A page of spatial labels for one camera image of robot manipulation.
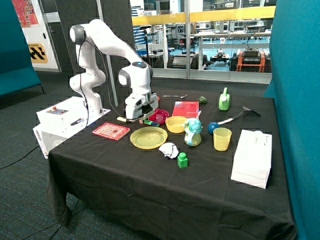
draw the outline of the glass window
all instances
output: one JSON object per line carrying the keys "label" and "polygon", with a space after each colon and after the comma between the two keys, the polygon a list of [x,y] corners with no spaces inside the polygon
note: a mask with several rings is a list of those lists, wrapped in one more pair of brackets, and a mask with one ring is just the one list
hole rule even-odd
{"label": "glass window", "polygon": [[275,4],[140,0],[132,7],[136,51],[159,77],[268,83]]}

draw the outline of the teal panel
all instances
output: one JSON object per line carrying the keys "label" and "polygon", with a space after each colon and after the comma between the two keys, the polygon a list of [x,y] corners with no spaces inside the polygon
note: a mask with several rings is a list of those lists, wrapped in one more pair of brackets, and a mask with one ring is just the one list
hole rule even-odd
{"label": "teal panel", "polygon": [[24,33],[19,23],[0,24],[0,73],[30,66],[31,58]]}
{"label": "teal panel", "polygon": [[0,6],[1,6],[0,24],[19,23],[16,10],[14,8],[14,5],[12,4],[12,0],[0,0]]}
{"label": "teal panel", "polygon": [[11,0],[0,0],[0,96],[40,85]]}
{"label": "teal panel", "polygon": [[40,84],[41,82],[32,66],[0,73],[0,96],[28,89]]}
{"label": "teal panel", "polygon": [[298,238],[319,239],[320,2],[277,2],[271,33],[272,81]]}

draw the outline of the yellow sign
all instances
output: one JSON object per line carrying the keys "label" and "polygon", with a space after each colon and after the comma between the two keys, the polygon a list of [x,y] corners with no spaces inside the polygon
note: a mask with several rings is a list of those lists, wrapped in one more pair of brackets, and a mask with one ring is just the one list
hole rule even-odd
{"label": "yellow sign", "polygon": [[[202,21],[228,21],[228,20],[247,20],[247,19],[272,19],[275,15],[276,6],[245,7],[239,9],[226,9],[219,11],[191,12],[190,22]],[[155,16],[133,16],[132,25],[158,25],[185,23],[186,14],[164,14]]]}
{"label": "yellow sign", "polygon": [[41,43],[28,44],[31,62],[33,64],[47,64],[48,58],[44,46]]}

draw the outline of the red book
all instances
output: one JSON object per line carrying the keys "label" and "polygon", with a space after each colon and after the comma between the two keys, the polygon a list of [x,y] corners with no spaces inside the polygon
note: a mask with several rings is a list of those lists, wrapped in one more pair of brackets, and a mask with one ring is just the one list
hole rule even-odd
{"label": "red book", "polygon": [[92,133],[95,135],[105,137],[107,139],[118,141],[124,135],[126,135],[129,131],[130,131],[130,128],[128,127],[106,122],[100,127],[98,127],[97,129],[95,129]]}
{"label": "red book", "polygon": [[176,101],[172,116],[181,116],[185,118],[196,118],[199,112],[198,101]]}

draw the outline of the yellow railing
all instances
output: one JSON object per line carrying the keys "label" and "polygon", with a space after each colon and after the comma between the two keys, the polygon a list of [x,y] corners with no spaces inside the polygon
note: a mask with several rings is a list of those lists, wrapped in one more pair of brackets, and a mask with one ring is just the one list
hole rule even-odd
{"label": "yellow railing", "polygon": [[[191,12],[190,22],[202,21],[227,21],[227,20],[247,20],[247,19],[270,19],[275,15],[275,6],[264,7],[246,7],[239,9],[219,10],[219,11],[202,11]],[[132,25],[159,25],[159,24],[176,24],[185,23],[186,14],[164,14],[156,16],[134,16]]]}

